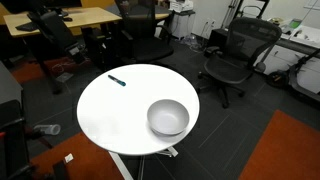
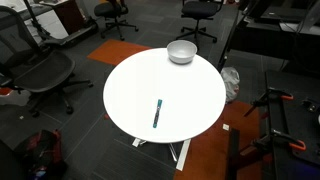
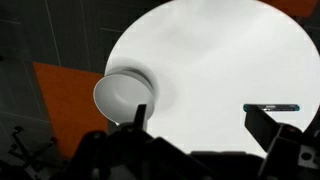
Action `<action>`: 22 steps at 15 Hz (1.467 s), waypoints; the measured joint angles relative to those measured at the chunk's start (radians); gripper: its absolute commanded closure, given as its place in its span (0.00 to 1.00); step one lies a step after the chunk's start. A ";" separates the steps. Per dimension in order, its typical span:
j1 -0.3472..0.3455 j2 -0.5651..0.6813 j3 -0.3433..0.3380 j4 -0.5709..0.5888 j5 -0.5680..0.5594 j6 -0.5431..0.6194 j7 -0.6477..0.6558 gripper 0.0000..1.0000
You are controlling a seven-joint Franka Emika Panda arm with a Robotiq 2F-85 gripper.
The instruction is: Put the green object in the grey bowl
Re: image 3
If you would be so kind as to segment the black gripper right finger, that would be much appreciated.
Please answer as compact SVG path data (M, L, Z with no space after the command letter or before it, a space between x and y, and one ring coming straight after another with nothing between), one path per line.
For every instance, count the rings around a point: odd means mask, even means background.
M260 147L267 152L280 125L257 105L245 105L245 127Z

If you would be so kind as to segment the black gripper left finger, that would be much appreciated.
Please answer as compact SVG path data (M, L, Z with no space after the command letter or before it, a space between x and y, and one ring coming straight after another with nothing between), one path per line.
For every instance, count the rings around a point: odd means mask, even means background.
M140 104L137 107L137 111L134 118L134 125L137 126L138 128L144 127L146 109L147 109L146 104Z

